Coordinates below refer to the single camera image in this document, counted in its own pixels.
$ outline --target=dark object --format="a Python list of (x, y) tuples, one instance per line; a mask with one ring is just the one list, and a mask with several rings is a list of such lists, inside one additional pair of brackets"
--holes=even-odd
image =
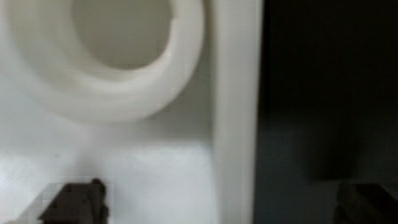
[(342, 184), (335, 223), (397, 224), (398, 202), (377, 184)]
[(40, 217), (45, 224), (107, 224), (105, 195), (98, 179), (91, 184), (68, 184)]
[(379, 128), (397, 121), (398, 2), (276, 0), (269, 8), (264, 114), (303, 126), (319, 118), (328, 141), (315, 149), (322, 166), (312, 169), (317, 179), (345, 179), (368, 139), (386, 142)]

